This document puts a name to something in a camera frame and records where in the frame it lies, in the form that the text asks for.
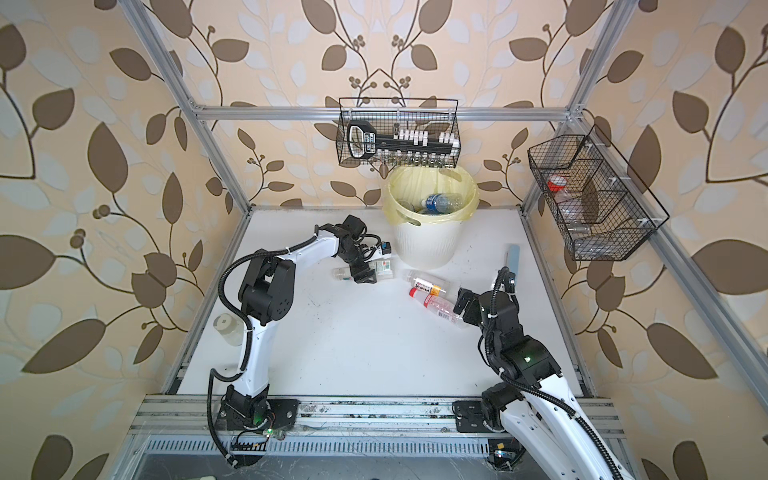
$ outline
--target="plastic bottle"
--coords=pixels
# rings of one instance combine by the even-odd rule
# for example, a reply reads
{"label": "plastic bottle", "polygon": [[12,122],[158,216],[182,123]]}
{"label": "plastic bottle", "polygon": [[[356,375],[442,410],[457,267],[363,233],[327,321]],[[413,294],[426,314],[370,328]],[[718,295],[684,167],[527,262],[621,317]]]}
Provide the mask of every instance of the plastic bottle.
{"label": "plastic bottle", "polygon": [[[395,274],[392,272],[391,260],[376,260],[374,262],[369,262],[368,266],[376,273],[376,281],[395,277]],[[336,280],[354,280],[348,266],[334,268],[332,275]]]}
{"label": "plastic bottle", "polygon": [[440,296],[429,295],[427,292],[419,290],[416,287],[411,288],[411,296],[421,302],[424,307],[440,318],[448,320],[456,326],[463,326],[464,321],[453,313],[453,302]]}
{"label": "plastic bottle", "polygon": [[452,214],[464,207],[461,194],[433,194],[422,200],[422,207],[436,214]]}
{"label": "plastic bottle", "polygon": [[429,295],[447,297],[451,293],[453,285],[442,278],[418,270],[410,270],[406,280],[412,287],[427,292]]}

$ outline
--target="black wire basket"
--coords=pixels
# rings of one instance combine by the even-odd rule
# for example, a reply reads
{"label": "black wire basket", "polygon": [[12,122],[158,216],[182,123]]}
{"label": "black wire basket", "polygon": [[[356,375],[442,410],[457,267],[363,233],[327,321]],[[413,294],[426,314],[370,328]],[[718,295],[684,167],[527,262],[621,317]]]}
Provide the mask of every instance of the black wire basket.
{"label": "black wire basket", "polygon": [[[610,142],[593,127],[587,135],[560,135],[528,149],[531,172],[574,260],[626,260],[669,220],[624,155],[614,149],[627,164],[626,173],[617,173],[601,147]],[[629,183],[650,194],[659,210],[647,211]]]}
{"label": "black wire basket", "polygon": [[457,109],[445,98],[340,98],[339,165],[453,168],[462,149]]}

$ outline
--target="bottle label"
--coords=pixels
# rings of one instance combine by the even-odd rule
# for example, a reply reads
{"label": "bottle label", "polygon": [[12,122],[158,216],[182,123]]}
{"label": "bottle label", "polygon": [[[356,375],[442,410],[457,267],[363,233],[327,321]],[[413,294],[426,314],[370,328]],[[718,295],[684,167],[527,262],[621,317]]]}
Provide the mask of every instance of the bottle label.
{"label": "bottle label", "polygon": [[435,204],[437,202],[437,199],[440,197],[440,194],[432,194],[427,197],[424,203],[424,208],[429,210],[430,212],[433,212],[435,214],[439,214],[437,210],[437,205]]}
{"label": "bottle label", "polygon": [[442,288],[440,288],[440,285],[435,285],[432,282],[428,282],[422,278],[415,279],[415,287],[419,290],[423,290],[425,292],[428,292],[429,295],[438,296],[440,295],[440,292],[442,291]]}

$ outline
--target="wallpaper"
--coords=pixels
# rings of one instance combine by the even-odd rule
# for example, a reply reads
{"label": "wallpaper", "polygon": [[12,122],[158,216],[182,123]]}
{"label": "wallpaper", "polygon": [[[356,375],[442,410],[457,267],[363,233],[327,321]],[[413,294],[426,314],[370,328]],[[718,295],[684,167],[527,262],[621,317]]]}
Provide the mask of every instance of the wallpaper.
{"label": "wallpaper", "polygon": [[146,0],[199,104],[562,107],[607,0]]}
{"label": "wallpaper", "polygon": [[[458,165],[480,187],[481,207],[521,204],[533,176],[526,150],[551,135],[547,122],[460,122]],[[218,121],[214,136],[250,202],[260,207],[380,205],[387,165],[339,165],[336,124]],[[221,195],[211,177],[211,195]]]}
{"label": "wallpaper", "polygon": [[[763,349],[766,20],[765,2],[639,2],[586,110]],[[576,263],[543,202],[531,221],[647,477],[762,478],[768,418],[652,247]]]}
{"label": "wallpaper", "polygon": [[768,348],[768,4],[637,12],[588,102],[672,231]]}
{"label": "wallpaper", "polygon": [[240,214],[115,2],[0,2],[4,478],[105,475]]}
{"label": "wallpaper", "polygon": [[768,417],[649,244],[575,263],[554,218],[529,217],[598,394],[648,480],[762,478]]}

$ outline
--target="white trash can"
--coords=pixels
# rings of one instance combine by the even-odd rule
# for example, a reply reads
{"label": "white trash can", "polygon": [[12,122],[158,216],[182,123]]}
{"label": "white trash can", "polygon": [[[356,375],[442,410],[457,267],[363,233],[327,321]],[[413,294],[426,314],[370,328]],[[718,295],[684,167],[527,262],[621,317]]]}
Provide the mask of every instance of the white trash can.
{"label": "white trash can", "polygon": [[[419,208],[432,194],[461,194],[464,207],[452,214],[421,215],[400,204]],[[395,250],[408,265],[432,270],[445,265],[456,252],[462,225],[475,213],[480,192],[461,167],[398,167],[384,188],[383,210],[395,228]]]}

